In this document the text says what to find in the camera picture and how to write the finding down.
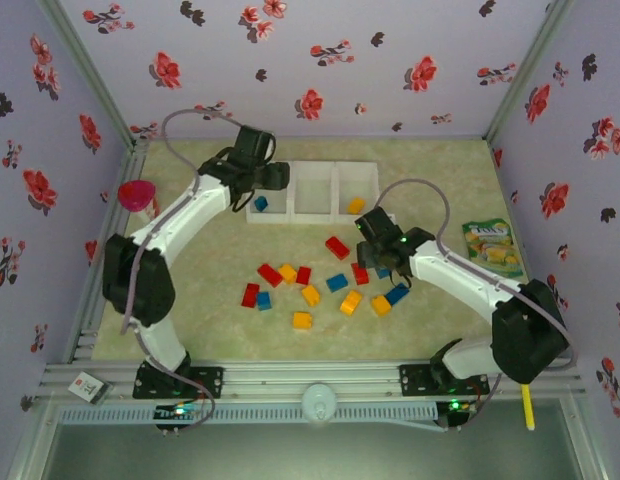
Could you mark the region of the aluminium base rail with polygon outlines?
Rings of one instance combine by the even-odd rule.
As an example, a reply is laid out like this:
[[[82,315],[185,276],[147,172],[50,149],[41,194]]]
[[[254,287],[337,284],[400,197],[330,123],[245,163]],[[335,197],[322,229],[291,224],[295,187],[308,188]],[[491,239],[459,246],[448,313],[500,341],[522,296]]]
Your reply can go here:
[[[221,380],[225,403],[289,403],[315,383],[328,385],[345,402],[399,401],[407,389],[404,362],[228,362]],[[137,363],[81,361],[49,365],[35,390],[40,398],[68,398],[72,380],[85,371],[113,386],[116,399],[132,398]]]

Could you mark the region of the aluminium side rail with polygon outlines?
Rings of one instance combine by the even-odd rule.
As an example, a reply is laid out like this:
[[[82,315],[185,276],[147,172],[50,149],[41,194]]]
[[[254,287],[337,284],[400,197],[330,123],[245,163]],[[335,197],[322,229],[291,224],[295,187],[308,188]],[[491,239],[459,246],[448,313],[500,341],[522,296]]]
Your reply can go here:
[[[105,245],[112,234],[126,230],[129,213],[117,200],[119,186],[140,177],[147,155],[148,145],[141,143],[129,150],[121,159],[114,186],[109,192],[105,219],[97,238],[97,246],[88,276],[82,290],[78,309],[62,356],[63,364],[90,360],[96,345],[106,300],[102,295],[102,272]]]

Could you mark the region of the white card with red logo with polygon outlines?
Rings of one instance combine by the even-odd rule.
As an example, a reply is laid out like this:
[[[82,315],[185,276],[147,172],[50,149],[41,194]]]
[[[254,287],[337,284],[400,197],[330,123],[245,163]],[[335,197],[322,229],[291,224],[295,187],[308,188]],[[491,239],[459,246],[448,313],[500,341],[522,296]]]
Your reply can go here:
[[[68,391],[91,405],[99,405],[105,400],[112,388],[113,386],[110,383],[81,371],[68,386]]]

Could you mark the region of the green snack bag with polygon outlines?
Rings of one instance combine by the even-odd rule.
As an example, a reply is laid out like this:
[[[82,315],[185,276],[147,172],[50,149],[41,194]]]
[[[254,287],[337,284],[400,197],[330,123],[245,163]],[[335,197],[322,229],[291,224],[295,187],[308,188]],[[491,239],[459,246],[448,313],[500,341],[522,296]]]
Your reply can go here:
[[[510,225],[502,218],[462,225],[469,259],[477,266],[505,278],[524,274]]]

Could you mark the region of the white round knob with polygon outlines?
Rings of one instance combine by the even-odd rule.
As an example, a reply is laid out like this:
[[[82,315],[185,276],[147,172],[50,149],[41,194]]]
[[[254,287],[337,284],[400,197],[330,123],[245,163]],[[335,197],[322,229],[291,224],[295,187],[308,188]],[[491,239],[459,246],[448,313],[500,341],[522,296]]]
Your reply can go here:
[[[310,385],[301,398],[302,414],[309,423],[329,422],[334,417],[337,406],[335,391],[324,383]]]

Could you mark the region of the aluminium corner post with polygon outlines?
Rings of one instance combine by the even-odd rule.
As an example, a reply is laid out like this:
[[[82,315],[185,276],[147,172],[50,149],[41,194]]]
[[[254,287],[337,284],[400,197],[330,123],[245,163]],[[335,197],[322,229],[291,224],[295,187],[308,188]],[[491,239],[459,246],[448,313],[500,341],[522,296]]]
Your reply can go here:
[[[136,141],[129,132],[113,96],[96,68],[84,42],[72,25],[60,0],[35,0],[35,2],[47,17],[48,22],[60,38],[67,53],[83,76],[91,92],[95,95],[98,103],[105,110],[110,124],[127,149],[132,151],[136,146]]]
[[[576,0],[552,0],[548,3],[538,34],[526,52],[511,86],[483,135],[483,139],[488,144],[498,138],[512,112],[516,110],[517,102],[522,97],[527,83],[534,75],[545,51],[552,44],[575,3]]]

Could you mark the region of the yellow pen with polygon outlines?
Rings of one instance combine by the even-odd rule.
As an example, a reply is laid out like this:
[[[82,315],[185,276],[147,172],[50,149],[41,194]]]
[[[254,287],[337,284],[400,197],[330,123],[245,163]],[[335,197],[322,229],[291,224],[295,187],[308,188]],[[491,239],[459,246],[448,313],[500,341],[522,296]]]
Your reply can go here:
[[[536,428],[536,423],[535,423],[534,409],[533,409],[530,387],[528,384],[521,384],[520,389],[521,389],[521,398],[522,398],[522,405],[523,405],[523,411],[524,411],[525,425],[529,431],[534,431]]]

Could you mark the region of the pink lidded paper cup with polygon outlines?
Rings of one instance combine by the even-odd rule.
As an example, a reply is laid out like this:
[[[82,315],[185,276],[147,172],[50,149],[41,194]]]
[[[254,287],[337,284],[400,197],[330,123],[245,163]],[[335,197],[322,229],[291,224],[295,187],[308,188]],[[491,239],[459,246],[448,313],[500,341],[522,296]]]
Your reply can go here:
[[[146,180],[132,180],[123,183],[117,192],[117,199],[128,212],[149,223],[159,215],[156,186]]]

